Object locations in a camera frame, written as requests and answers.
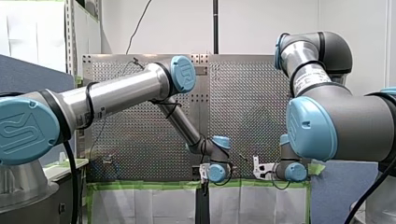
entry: black cable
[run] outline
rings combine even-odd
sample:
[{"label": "black cable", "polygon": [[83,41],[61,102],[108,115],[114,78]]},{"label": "black cable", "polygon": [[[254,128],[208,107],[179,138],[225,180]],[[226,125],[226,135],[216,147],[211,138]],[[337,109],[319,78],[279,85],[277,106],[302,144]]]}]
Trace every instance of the black cable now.
[{"label": "black cable", "polygon": [[73,208],[72,208],[72,220],[71,223],[75,224],[78,221],[78,171],[76,167],[76,161],[74,159],[73,150],[70,147],[68,141],[64,142],[64,149],[66,150],[67,157],[70,164],[70,172],[72,176],[73,186]]},{"label": "black cable", "polygon": [[[383,94],[384,93],[381,93],[381,92],[380,93],[375,92],[375,93],[371,93],[371,94],[367,94],[367,95],[368,96],[372,95],[372,96],[381,97],[381,96],[383,96]],[[396,99],[393,98],[392,96],[386,97],[386,99],[391,101],[394,105],[396,105]],[[356,213],[358,212],[359,208],[364,203],[364,201],[366,201],[366,199],[382,184],[382,182],[384,182],[384,180],[388,177],[390,172],[395,167],[396,167],[396,157],[393,158],[392,162],[390,163],[388,168],[384,171],[384,173],[382,173],[382,175],[374,182],[374,184],[369,189],[367,189],[367,191],[364,192],[364,194],[358,199],[358,201],[356,202],[355,206],[349,212],[349,215],[346,218],[345,224],[349,224],[349,222],[352,221],[353,217],[356,215]]]},{"label": "black cable", "polygon": [[172,108],[172,110],[166,115],[166,119],[169,119],[169,117],[171,117],[171,115],[175,112],[176,108],[178,106],[181,107],[181,104],[176,102],[176,103],[164,103],[163,101],[149,101],[154,105],[174,105],[174,107]]},{"label": "black cable", "polygon": [[91,127],[91,125],[93,123],[95,111],[93,109],[93,103],[92,103],[92,98],[91,98],[91,87],[96,83],[97,82],[90,82],[90,83],[88,83],[87,87],[85,88],[85,98],[88,103],[88,108],[90,110],[90,117],[88,118],[87,123],[83,127],[78,128],[78,130],[87,129],[87,128]]},{"label": "black cable", "polygon": [[131,45],[132,45],[132,39],[134,38],[134,36],[137,33],[137,30],[139,29],[140,22],[143,20],[143,17],[145,17],[146,11],[148,10],[149,4],[151,3],[151,1],[152,0],[148,0],[148,3],[146,4],[145,10],[143,11],[142,16],[140,17],[139,22],[137,23],[136,28],[134,29],[134,33],[131,35],[131,38],[129,39],[128,49],[126,50],[125,54],[129,53],[129,49],[131,48]]},{"label": "black cable", "polygon": [[23,95],[24,93],[22,92],[15,92],[15,91],[11,91],[11,92],[1,92],[0,93],[0,97],[7,97],[7,96],[19,96],[19,95]]},{"label": "black cable", "polygon": [[230,182],[231,178],[233,178],[233,163],[229,162],[229,161],[226,161],[226,162],[223,162],[223,163],[226,163],[226,164],[228,164],[230,166],[230,174],[228,176],[228,179],[224,183],[221,183],[221,184],[213,183],[216,186],[224,186],[224,185],[228,184],[228,182]]}]

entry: white paper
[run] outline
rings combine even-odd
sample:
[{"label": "white paper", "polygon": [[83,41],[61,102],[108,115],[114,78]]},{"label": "white paper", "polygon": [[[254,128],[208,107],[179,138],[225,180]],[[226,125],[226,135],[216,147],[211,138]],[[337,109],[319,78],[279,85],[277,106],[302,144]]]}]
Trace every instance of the white paper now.
[{"label": "white paper", "polygon": [[64,42],[63,2],[0,1],[0,53],[64,72]]},{"label": "white paper", "polygon": [[154,217],[195,219],[195,189],[154,190],[152,193]]},{"label": "white paper", "polygon": [[27,7],[16,8],[18,10],[10,10],[7,15],[10,56],[29,63],[38,63],[35,16]]},{"label": "white paper", "polygon": [[64,4],[40,2],[36,12],[38,64],[65,72]]},{"label": "white paper", "polygon": [[0,12],[0,54],[9,56],[8,24],[6,14]]},{"label": "white paper", "polygon": [[276,191],[276,224],[305,223],[306,189]]},{"label": "white paper", "polygon": [[210,190],[210,223],[239,224],[240,188],[213,188]]},{"label": "white paper", "polygon": [[276,189],[242,187],[239,224],[274,223]]},{"label": "white paper", "polygon": [[134,189],[100,190],[92,197],[93,224],[135,224]]},{"label": "white paper", "polygon": [[102,53],[100,23],[89,14],[87,14],[87,23],[88,23],[88,41],[89,41],[88,53],[100,54]]}]

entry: perforated metal panel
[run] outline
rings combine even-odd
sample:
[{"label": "perforated metal panel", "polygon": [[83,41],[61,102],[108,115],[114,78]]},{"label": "perforated metal panel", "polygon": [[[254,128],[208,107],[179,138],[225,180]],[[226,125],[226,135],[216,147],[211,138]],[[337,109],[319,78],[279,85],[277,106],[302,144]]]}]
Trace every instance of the perforated metal panel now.
[{"label": "perforated metal panel", "polygon": [[289,82],[275,70],[272,56],[211,55],[209,75],[209,134],[230,136],[237,175],[250,177],[254,154],[261,162],[279,156]]},{"label": "perforated metal panel", "polygon": [[[139,72],[141,68],[131,63],[134,57],[145,65],[172,55],[87,55],[84,81],[105,81]],[[189,96],[180,94],[176,99],[188,116]],[[90,181],[191,179],[191,155],[158,106],[146,102],[94,123],[92,134],[86,133],[87,148],[100,132],[91,153],[95,159],[88,172]]]},{"label": "perforated metal panel", "polygon": [[[286,132],[289,84],[273,67],[273,57],[188,56],[204,68],[200,71],[207,71],[200,74],[189,95],[177,96],[192,123],[204,135],[230,136],[231,160],[238,167],[238,177],[252,176],[253,154],[258,154],[261,162],[275,161],[279,137]],[[140,71],[131,63],[134,57],[144,65],[172,55],[89,55],[84,58],[84,82]],[[102,127],[103,121],[92,125],[92,134],[86,133],[86,146],[92,145]],[[197,156],[186,151],[160,109],[151,103],[108,117],[92,157],[90,181],[190,180],[191,166],[198,162]]]}]

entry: metal pole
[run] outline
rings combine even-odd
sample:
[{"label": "metal pole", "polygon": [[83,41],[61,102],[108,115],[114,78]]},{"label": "metal pole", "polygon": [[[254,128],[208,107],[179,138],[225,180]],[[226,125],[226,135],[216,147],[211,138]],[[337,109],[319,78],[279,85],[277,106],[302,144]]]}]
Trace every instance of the metal pole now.
[{"label": "metal pole", "polygon": [[219,0],[213,0],[213,53],[219,54]]}]

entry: white wall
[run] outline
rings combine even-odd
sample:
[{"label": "white wall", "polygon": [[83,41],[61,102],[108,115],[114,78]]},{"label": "white wall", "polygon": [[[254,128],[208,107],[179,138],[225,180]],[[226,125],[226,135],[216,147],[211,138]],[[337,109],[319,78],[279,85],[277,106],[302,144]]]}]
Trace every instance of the white wall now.
[{"label": "white wall", "polygon": [[389,1],[389,86],[396,87],[396,3]]},{"label": "white wall", "polygon": [[[102,1],[103,53],[125,53],[147,1]],[[212,0],[152,1],[130,53],[205,53],[213,49],[211,8]]]},{"label": "white wall", "polygon": [[274,54],[282,33],[318,30],[318,0],[219,0],[219,53]]},{"label": "white wall", "polygon": [[319,28],[341,35],[352,50],[354,64],[346,86],[360,95],[384,88],[388,0],[320,0],[319,3]]},{"label": "white wall", "polygon": [[[147,1],[102,1],[103,53],[125,53]],[[213,52],[212,5],[212,0],[152,1],[130,53]],[[219,1],[222,54],[273,54],[281,33],[317,29],[318,0]]]}]

